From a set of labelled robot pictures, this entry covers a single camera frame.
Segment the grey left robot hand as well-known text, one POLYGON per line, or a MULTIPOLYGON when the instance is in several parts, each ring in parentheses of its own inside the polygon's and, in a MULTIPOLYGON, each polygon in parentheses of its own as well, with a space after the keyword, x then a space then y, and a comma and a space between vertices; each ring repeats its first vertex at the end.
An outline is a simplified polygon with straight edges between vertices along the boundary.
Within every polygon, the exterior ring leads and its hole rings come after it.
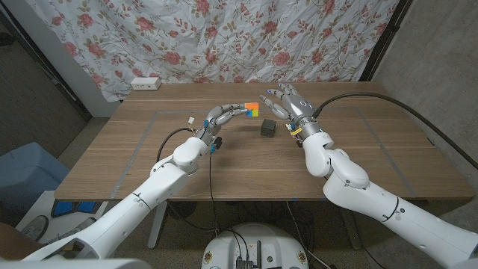
POLYGON ((195 137, 209 146, 223 125, 227 124, 233 117, 246 114, 248 111, 245 104, 216 106, 209 111, 203 127, 195 134, 195 137))

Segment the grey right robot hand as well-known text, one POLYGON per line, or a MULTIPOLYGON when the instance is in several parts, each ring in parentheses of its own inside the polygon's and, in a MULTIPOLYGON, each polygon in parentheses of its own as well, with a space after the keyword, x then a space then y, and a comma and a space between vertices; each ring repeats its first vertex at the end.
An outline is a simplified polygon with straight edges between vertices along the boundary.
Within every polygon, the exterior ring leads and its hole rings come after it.
POLYGON ((296 88, 291 84, 279 83, 281 90, 268 89, 266 92, 276 96, 282 105, 273 102, 264 95, 259 99, 281 120, 289 120, 296 127, 294 131, 300 140, 320 132, 318 122, 313 118, 314 107, 305 98, 298 94, 296 88))

